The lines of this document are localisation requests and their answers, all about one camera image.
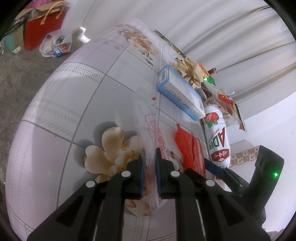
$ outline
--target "plastic bottle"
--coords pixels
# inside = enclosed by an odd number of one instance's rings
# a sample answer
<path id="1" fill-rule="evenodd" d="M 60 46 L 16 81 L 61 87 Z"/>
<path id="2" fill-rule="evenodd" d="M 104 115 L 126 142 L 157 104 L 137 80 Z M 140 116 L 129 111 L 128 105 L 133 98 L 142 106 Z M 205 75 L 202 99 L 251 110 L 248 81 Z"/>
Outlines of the plastic bottle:
<path id="1" fill-rule="evenodd" d="M 204 127 L 211 161 L 219 167 L 229 167 L 230 146 L 223 119 L 223 109 L 209 98 L 204 102 Z"/>

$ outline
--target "white curtain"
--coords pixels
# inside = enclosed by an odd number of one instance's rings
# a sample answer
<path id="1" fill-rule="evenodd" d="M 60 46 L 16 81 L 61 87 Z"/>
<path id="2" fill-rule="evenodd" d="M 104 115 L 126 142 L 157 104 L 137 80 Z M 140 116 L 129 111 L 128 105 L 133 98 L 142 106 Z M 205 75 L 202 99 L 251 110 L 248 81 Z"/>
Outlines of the white curtain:
<path id="1" fill-rule="evenodd" d="M 95 0 L 82 26 L 91 39 L 131 18 L 160 31 L 207 70 L 216 68 L 217 86 L 235 91 L 237 103 L 265 91 L 296 66 L 295 40 L 263 0 Z M 248 118 L 262 110 L 241 112 Z"/>

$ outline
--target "red shopping bag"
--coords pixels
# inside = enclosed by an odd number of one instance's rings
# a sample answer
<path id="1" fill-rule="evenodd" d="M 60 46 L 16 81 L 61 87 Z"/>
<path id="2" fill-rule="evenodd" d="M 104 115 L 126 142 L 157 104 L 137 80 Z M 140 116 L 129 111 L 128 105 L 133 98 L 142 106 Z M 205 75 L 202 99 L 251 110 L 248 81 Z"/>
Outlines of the red shopping bag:
<path id="1" fill-rule="evenodd" d="M 52 8 L 59 3 L 63 3 L 63 7 L 59 13 L 48 15 Z M 37 48 L 45 38 L 45 36 L 53 31 L 61 28 L 66 12 L 64 11 L 65 4 L 63 1 L 56 2 L 48 9 L 44 18 L 37 18 L 27 22 L 25 30 L 24 45 L 27 50 Z"/>

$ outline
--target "red plastic bag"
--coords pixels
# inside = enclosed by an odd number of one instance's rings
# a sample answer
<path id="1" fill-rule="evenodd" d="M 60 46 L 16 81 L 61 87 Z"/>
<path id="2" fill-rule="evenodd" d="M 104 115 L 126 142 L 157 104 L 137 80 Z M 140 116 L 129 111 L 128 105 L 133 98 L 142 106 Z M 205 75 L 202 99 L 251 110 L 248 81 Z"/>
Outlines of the red plastic bag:
<path id="1" fill-rule="evenodd" d="M 206 177 L 204 154 L 199 139 L 183 130 L 179 124 L 177 127 L 175 142 L 183 155 L 184 170 L 191 168 Z"/>

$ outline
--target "concrete floor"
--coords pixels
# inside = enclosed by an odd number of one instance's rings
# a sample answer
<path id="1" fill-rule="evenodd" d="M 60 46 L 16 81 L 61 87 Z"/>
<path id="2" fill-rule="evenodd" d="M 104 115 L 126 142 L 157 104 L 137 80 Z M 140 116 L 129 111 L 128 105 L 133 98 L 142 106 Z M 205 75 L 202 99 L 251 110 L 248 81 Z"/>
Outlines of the concrete floor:
<path id="1" fill-rule="evenodd" d="M 0 56 L 0 182 L 5 182 L 7 159 L 19 122 L 29 103 L 57 67 L 84 43 L 83 31 L 72 35 L 71 53 L 45 58 L 38 48 L 14 54 L 7 49 Z"/>

